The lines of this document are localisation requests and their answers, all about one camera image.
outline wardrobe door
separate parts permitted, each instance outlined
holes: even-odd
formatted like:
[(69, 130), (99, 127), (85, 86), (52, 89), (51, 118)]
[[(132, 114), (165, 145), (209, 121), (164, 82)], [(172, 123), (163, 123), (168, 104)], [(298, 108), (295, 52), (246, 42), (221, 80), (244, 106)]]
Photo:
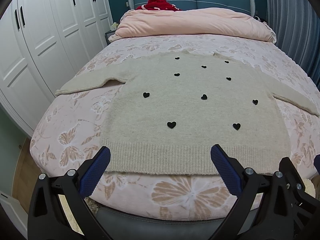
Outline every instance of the wardrobe door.
[(95, 7), (97, 10), (97, 16), (100, 20), (100, 25), (103, 34), (110, 31), (110, 25), (113, 23), (110, 19), (110, 9), (108, 0), (95, 0)]
[(74, 70), (78, 72), (91, 59), (76, 11), (80, 5), (75, 0), (50, 0), (50, 4), (63, 47)]
[(17, 0), (0, 20), (0, 101), (16, 123), (32, 136), (54, 100), (25, 44)]
[(54, 94), (75, 76), (76, 71), (62, 45), (49, 0), (18, 0), (18, 8), (29, 52)]
[(75, 0), (75, 3), (81, 25), (84, 29), (85, 38), (90, 46), (90, 56), (93, 58), (107, 45), (104, 33), (99, 28), (100, 20), (94, 9), (95, 1)]

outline textured blue pad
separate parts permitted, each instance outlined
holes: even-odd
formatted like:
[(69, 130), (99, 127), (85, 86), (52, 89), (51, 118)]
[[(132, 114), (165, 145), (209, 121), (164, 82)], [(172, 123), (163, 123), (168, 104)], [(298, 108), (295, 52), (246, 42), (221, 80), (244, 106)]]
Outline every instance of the textured blue pad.
[(320, 155), (319, 154), (315, 157), (313, 161), (313, 165), (315, 166), (316, 170), (320, 174)]
[(94, 163), (80, 180), (80, 196), (84, 199), (89, 197), (98, 184), (101, 176), (109, 165), (111, 154), (109, 148), (104, 148)]
[(230, 194), (239, 197), (242, 192), (241, 178), (230, 164), (226, 154), (223, 154), (216, 145), (212, 146), (210, 154), (211, 160), (217, 168), (224, 184), (226, 184)]

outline blue curtain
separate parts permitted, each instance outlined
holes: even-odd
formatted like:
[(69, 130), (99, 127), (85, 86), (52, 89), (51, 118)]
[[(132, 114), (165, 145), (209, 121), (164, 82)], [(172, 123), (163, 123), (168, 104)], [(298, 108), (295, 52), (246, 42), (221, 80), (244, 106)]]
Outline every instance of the blue curtain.
[(308, 0), (267, 0), (267, 22), (277, 35), (276, 46), (320, 91), (320, 19)]

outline ribbed hem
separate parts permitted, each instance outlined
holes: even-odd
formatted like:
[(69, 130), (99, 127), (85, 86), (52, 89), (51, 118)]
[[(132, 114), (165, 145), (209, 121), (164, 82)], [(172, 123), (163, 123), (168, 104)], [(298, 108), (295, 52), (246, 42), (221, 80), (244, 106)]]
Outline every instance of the ribbed hem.
[[(218, 175), (210, 158), (212, 146), (156, 145), (102, 140), (111, 151), (111, 161), (106, 171), (147, 174), (199, 174)], [(229, 157), (236, 158), (245, 167), (260, 174), (273, 174), (286, 150), (250, 146), (220, 145)]]

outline mattress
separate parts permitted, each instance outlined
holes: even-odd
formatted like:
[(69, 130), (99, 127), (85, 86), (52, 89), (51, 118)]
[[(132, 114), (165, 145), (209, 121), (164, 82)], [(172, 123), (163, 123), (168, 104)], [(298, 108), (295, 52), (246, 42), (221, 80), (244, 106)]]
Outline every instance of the mattress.
[[(106, 65), (168, 51), (214, 52), (260, 68), (316, 104), (320, 93), (306, 73), (270, 42), (223, 35), (168, 35), (127, 38), (113, 42), (78, 74), (92, 71), (97, 62)], [(50, 105), (32, 137), (30, 152), (49, 176), (61, 176), (100, 149), (100, 132), (107, 109), (122, 84), (110, 81), (101, 88), (60, 95)], [(291, 160), (302, 178), (317, 174), (313, 159), (320, 149), (320, 125), (316, 116), (276, 100), (291, 142)], [(164, 220), (207, 220), (225, 217), (236, 197), (217, 175), (148, 175), (104, 173), (92, 196), (95, 201), (123, 212)], [(257, 195), (252, 208), (259, 205)]]

